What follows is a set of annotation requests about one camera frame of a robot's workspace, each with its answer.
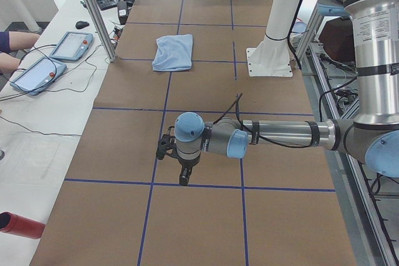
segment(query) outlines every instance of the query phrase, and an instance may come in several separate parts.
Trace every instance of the red cylinder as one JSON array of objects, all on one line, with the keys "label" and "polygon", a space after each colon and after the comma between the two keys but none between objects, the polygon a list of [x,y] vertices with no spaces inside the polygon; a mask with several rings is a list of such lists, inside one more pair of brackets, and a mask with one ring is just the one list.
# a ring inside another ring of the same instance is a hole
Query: red cylinder
[{"label": "red cylinder", "polygon": [[0,232],[38,239],[46,225],[10,212],[0,214]]}]

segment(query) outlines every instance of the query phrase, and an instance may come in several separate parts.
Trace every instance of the tablet device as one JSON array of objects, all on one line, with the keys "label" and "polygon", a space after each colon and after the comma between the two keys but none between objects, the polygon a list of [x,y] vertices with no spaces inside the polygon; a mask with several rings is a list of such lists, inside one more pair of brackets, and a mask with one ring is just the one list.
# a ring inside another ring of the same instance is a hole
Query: tablet device
[{"label": "tablet device", "polygon": [[86,53],[92,41],[92,34],[68,31],[49,57],[63,62],[76,62]]},{"label": "tablet device", "polygon": [[10,85],[29,95],[37,95],[53,83],[62,73],[67,65],[55,59],[42,57],[20,76],[10,82]]}]

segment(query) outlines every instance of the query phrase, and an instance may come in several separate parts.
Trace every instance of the white table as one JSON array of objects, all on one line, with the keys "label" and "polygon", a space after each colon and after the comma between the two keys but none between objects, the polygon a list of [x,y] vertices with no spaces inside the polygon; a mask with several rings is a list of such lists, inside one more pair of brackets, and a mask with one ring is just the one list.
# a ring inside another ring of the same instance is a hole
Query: white table
[{"label": "white table", "polygon": [[[89,13],[80,1],[65,2],[37,41],[36,47],[56,44],[66,31],[78,31],[75,23],[79,20],[90,23],[90,26],[80,31],[94,35],[93,45],[81,60],[101,44]],[[112,31],[114,23],[119,23],[116,8],[102,11],[102,16],[108,32]],[[51,49],[46,48],[43,53],[48,55]],[[28,68],[42,56],[35,51],[22,61],[20,67]],[[108,68],[109,61],[104,48],[99,47],[89,62],[96,65],[97,70],[85,92],[66,90],[44,92],[38,96],[23,95],[0,102],[0,115],[35,131],[81,135]],[[66,71],[76,65],[67,64]],[[60,77],[48,89],[83,90],[93,71],[93,66],[83,63]],[[7,84],[0,97],[16,93],[18,91]],[[0,161],[0,212],[13,212],[46,223],[80,138],[29,133],[2,119],[0,128],[0,149],[6,153]],[[0,233],[0,264],[29,265],[38,243],[39,240]]]}]

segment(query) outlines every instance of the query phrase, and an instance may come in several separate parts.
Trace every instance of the computer mouse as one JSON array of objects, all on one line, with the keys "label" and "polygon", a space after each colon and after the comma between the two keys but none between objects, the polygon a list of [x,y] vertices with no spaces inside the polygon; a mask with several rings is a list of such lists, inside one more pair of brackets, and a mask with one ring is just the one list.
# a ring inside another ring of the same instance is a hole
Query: computer mouse
[{"label": "computer mouse", "polygon": [[82,29],[85,28],[87,26],[89,26],[90,23],[86,22],[86,21],[77,21],[75,24],[76,29]]}]

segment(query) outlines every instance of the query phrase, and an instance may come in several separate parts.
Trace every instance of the folded cloth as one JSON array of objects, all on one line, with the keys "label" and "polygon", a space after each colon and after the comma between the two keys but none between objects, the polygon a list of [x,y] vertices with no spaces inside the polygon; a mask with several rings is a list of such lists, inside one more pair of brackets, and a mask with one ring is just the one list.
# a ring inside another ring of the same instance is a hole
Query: folded cloth
[{"label": "folded cloth", "polygon": [[193,52],[193,36],[191,34],[164,36],[156,39],[158,50],[152,69],[160,72],[189,70]]}]

